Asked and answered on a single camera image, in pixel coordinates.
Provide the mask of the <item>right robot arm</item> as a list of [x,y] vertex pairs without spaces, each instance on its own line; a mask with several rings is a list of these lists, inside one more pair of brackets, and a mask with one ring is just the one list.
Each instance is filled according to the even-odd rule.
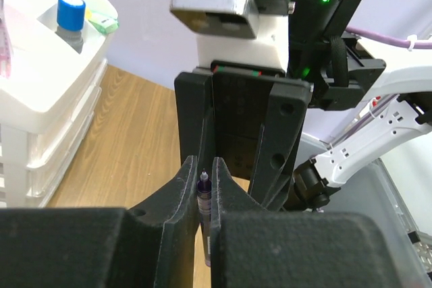
[[180,156],[221,158],[267,210],[316,210],[359,169],[431,131],[425,42],[348,26],[361,0],[171,0],[198,65],[174,82]]

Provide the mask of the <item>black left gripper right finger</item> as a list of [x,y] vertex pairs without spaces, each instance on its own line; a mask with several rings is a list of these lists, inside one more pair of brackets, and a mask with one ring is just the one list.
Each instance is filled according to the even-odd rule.
[[270,212],[212,167],[213,287],[420,287],[371,218],[346,212]]

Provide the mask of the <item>dark purple pen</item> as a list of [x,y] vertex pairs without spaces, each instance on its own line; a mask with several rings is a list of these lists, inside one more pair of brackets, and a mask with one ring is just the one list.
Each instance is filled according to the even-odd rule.
[[202,242],[205,256],[205,264],[211,266],[211,194],[212,194],[211,179],[206,171],[203,171],[198,179],[196,187],[196,197],[198,211],[200,215],[200,228],[202,233]]

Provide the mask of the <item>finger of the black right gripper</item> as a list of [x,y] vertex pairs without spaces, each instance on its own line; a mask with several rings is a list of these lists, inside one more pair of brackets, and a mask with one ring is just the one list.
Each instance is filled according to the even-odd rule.
[[212,172],[216,156],[212,76],[180,73],[175,81],[180,156],[197,157],[198,172]]
[[295,161],[290,155],[310,100],[308,82],[279,78],[271,87],[248,188],[263,208],[272,210],[274,199],[290,181]]

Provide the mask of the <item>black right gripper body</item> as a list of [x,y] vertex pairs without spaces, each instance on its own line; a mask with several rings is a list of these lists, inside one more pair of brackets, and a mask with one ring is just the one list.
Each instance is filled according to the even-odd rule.
[[282,69],[214,61],[213,114],[216,157],[231,176],[251,180],[259,133],[273,83],[286,79]]

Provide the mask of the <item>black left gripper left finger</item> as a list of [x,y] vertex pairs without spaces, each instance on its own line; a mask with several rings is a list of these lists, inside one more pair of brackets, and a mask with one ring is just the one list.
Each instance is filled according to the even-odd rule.
[[191,287],[197,161],[125,208],[1,211],[2,287]]

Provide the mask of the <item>pink lid pen tube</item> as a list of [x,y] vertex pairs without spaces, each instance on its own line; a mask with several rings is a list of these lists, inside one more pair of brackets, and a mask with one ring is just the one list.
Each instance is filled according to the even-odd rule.
[[12,45],[5,19],[5,0],[1,0],[1,77],[9,79],[11,75]]

